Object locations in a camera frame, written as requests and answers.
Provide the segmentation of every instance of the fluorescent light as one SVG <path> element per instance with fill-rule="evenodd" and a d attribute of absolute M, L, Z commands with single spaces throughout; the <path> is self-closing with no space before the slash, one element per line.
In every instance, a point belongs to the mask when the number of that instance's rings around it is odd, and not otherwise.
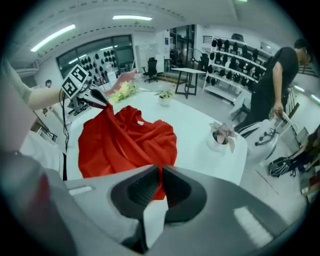
<path fill-rule="evenodd" d="M 152 18 L 143 17 L 143 16 L 132 16 L 132 15 L 117 15 L 113 16 L 113 20 L 123 20 L 123 19 L 133 19 L 133 20 L 144 20 L 144 21 L 151 21 Z"/>
<path fill-rule="evenodd" d="M 77 60 L 78 60 L 78 58 L 75 58 L 75 59 L 71 60 L 71 61 L 69 62 L 69 64 L 72 64 L 72 63 L 76 62 Z"/>
<path fill-rule="evenodd" d="M 109 47 L 100 49 L 100 51 L 107 50 L 107 49 L 111 49 L 111 48 L 112 48 L 112 46 L 109 46 Z"/>
<path fill-rule="evenodd" d="M 314 100 L 316 100 L 318 103 L 320 103 L 320 99 L 319 99 L 317 96 L 315 96 L 314 94 L 311 94 L 311 97 L 312 97 Z"/>
<path fill-rule="evenodd" d="M 37 50 L 39 50 L 42 46 L 44 46 L 46 43 L 50 42 L 52 39 L 55 39 L 56 37 L 62 35 L 65 32 L 68 32 L 70 30 L 73 30 L 74 28 L 76 28 L 76 26 L 74 24 L 67 26 L 55 33 L 53 33 L 52 35 L 49 35 L 46 39 L 42 40 L 40 43 L 38 43 L 35 47 L 33 47 L 31 49 L 31 52 L 36 52 Z"/>
<path fill-rule="evenodd" d="M 304 89 L 302 89 L 302 88 L 301 88 L 301 87 L 299 87 L 299 86 L 296 86 L 296 85 L 295 85 L 295 86 L 294 86 L 294 88 L 296 88 L 296 89 L 297 89 L 298 91 L 300 91 L 300 92 L 303 92 L 303 93 L 305 92 L 305 90 L 304 90 Z"/>

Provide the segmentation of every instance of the white pot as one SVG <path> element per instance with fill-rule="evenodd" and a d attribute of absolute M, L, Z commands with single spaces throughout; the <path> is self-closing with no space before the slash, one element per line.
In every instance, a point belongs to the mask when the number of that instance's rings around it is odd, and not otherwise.
<path fill-rule="evenodd" d="M 227 144 L 220 144 L 218 143 L 215 138 L 212 136 L 212 132 L 209 132 L 207 135 L 206 139 L 206 144 L 208 147 L 215 152 L 225 152 L 226 148 L 229 147 L 228 143 Z"/>
<path fill-rule="evenodd" d="M 170 105 L 170 101 L 171 101 L 171 98 L 160 98 L 159 97 L 159 104 L 161 106 L 169 106 Z"/>

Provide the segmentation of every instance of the hand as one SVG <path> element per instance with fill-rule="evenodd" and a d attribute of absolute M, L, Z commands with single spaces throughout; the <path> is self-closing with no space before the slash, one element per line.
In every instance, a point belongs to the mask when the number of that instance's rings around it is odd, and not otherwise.
<path fill-rule="evenodd" d="M 283 112 L 284 112 L 284 106 L 282 106 L 281 101 L 276 101 L 274 103 L 274 106 L 273 106 L 272 110 L 278 117 L 281 118 L 282 115 L 283 115 Z"/>
<path fill-rule="evenodd" d="M 312 166 L 311 163 L 308 163 L 308 164 L 305 166 L 305 170 L 306 170 L 306 171 L 309 171 L 309 169 L 311 168 L 311 166 Z"/>

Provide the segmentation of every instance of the round white table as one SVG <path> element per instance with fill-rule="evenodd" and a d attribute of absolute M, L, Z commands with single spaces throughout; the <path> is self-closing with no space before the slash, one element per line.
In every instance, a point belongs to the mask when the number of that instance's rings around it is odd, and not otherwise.
<path fill-rule="evenodd" d="M 209 123 L 217 122 L 210 116 L 172 99 L 170 106 L 161 106 L 154 92 L 144 91 L 131 96 L 113 106 L 114 113 L 123 107 L 132 106 L 142 112 L 142 118 L 148 122 L 163 120 L 173 127 L 177 136 L 177 158 L 174 166 L 220 178 L 236 185 L 240 184 L 247 157 L 247 142 L 238 135 L 234 152 L 229 147 L 222 152 L 214 152 L 206 144 L 210 131 Z M 69 130 L 69 143 L 66 156 L 68 180 L 82 179 L 78 167 L 78 138 L 84 123 L 93 119 L 102 111 L 92 108 L 75 119 Z"/>

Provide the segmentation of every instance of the ceiling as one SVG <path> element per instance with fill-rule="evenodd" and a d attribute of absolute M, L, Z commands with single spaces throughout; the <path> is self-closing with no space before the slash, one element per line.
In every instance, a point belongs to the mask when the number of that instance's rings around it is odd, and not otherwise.
<path fill-rule="evenodd" d="M 153 19 L 135 24 L 136 20 L 113 20 L 114 15 Z M 37 52 L 30 51 L 47 36 L 71 24 L 76 28 Z M 299 36 L 286 14 L 267 0 L 43 0 L 21 20 L 8 43 L 7 55 L 14 68 L 25 68 L 34 60 L 41 64 L 52 56 L 108 36 L 190 24 L 245 28 L 280 46 Z"/>

